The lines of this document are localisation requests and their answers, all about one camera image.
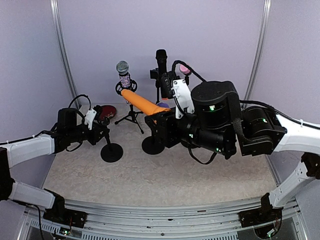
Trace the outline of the black round-base stand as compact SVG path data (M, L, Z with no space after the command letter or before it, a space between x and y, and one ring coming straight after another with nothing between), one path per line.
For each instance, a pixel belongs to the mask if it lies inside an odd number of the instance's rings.
M119 161L123 156L123 148L117 143L111 143L110 140L110 129L108 125L110 124L110 119L104 117L103 120L99 117L97 122L105 128L104 138L106 140L106 145L101 149L100 156L103 161L107 163L115 163Z

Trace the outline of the orange microphone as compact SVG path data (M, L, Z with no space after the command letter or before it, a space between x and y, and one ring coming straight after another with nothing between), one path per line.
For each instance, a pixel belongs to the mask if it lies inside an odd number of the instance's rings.
M138 108L147 116L153 116L159 113L173 113L170 108L160 107L131 90L123 89L121 91L121 95L125 100L127 100L130 104Z

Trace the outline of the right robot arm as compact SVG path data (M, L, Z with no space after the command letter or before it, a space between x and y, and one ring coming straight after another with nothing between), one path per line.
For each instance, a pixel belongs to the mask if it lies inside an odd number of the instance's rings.
M274 152L302 152L294 172L276 189L261 198L261 206L240 212L266 222L279 217L286 203L308 183L320 177L320 128L279 112L270 105L250 101L241 108L234 84L230 81L202 80L194 89L178 79L167 62L159 60L157 80L162 93L174 99L176 106L149 113L145 122L153 141L162 148L179 143L191 150L204 148L212 154L232 157L237 150L243 156L270 155Z

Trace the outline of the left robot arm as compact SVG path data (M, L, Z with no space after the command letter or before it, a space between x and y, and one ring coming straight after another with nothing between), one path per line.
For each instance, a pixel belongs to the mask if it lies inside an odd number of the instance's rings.
M72 143L84 141L96 145L109 134L102 124L100 105L91 106L86 114L71 106L58 111L57 122L51 130L43 130L31 137L6 141L0 145L0 199L30 204L45 209L44 217L55 222L67 222L70 211L65 207L65 199L45 189L40 189L11 177L14 166L42 156L55 155L67 151Z

